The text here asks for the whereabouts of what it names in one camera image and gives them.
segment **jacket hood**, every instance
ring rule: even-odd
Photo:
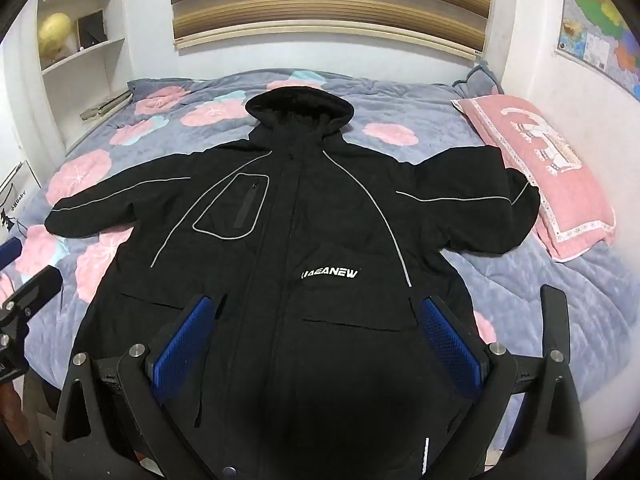
[[[307,86],[289,86],[257,95],[246,110],[264,126],[274,128],[292,118],[311,120],[323,136],[337,133],[353,119],[353,106],[335,95]]]

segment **black jacket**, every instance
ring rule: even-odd
[[[224,296],[206,364],[168,403],[215,473],[418,478],[426,439],[432,460],[466,404],[418,328],[415,298],[439,295],[476,330],[440,250],[519,245],[538,190],[497,148],[412,166],[348,144],[353,107],[316,89],[273,90],[246,108],[260,121],[248,140],[158,158],[53,208],[46,227],[64,237],[135,222],[74,353],[121,355],[194,294]]]

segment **blue textured pad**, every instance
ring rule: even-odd
[[[11,238],[0,245],[0,270],[4,269],[22,253],[22,243],[18,238]]]
[[[433,346],[438,359],[449,371],[460,395],[476,400],[482,393],[480,363],[473,357],[433,301],[424,300],[420,315],[422,330]]]
[[[213,302],[202,298],[155,362],[152,390],[159,404],[177,395],[194,360],[207,343],[215,318]]]

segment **blue gripper pad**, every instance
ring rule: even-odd
[[[0,245],[0,270],[4,269],[22,253],[22,242],[18,238],[10,238]]]
[[[216,323],[217,309],[209,298],[194,298],[151,343],[145,367],[159,404],[178,394],[193,362],[205,349]]]
[[[463,337],[473,336],[469,333],[459,335],[452,326],[453,320],[450,322],[431,298],[422,302],[420,316],[424,334],[440,362],[449,371],[460,395],[466,399],[477,400],[482,394],[482,382],[488,368],[488,359],[479,352],[482,346],[476,345],[476,351],[472,351]]]

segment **pink flower pattern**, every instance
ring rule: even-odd
[[[4,272],[0,272],[0,303],[5,301],[13,293],[14,284],[11,279]]]
[[[98,290],[100,280],[113,260],[118,246],[126,242],[133,231],[133,227],[118,228],[100,233],[97,244],[92,244],[78,257],[76,267],[76,282],[78,297],[91,303]]]
[[[371,137],[394,144],[396,146],[413,146],[418,144],[415,133],[402,124],[369,123],[364,132]]]
[[[494,327],[489,323],[482,314],[474,310],[474,317],[476,318],[476,325],[478,326],[478,332],[482,341],[485,343],[495,343],[498,341],[497,335],[495,335]]]
[[[284,86],[309,86],[311,88],[322,89],[322,82],[302,80],[302,79],[287,79],[284,81],[271,81],[267,85],[267,90],[274,90],[276,88],[282,88]]]
[[[27,239],[22,246],[22,254],[15,261],[15,270],[22,275],[23,282],[31,279],[46,266],[55,266],[69,254],[66,246],[44,225],[32,225],[27,229]]]
[[[49,182],[47,202],[53,206],[61,198],[98,184],[110,169],[111,159],[104,150],[95,150],[66,162]]]
[[[244,99],[227,99],[225,101],[210,101],[201,104],[180,119],[185,126],[206,126],[225,119],[241,119],[249,113],[242,104]]]
[[[115,135],[109,140],[109,144],[112,146],[119,144],[130,146],[138,142],[145,135],[166,126],[168,123],[168,119],[162,116],[155,116],[136,124],[123,126],[122,128],[118,128]]]
[[[181,86],[165,86],[148,95],[146,99],[140,99],[136,103],[136,115],[153,115],[170,110],[190,93]]]

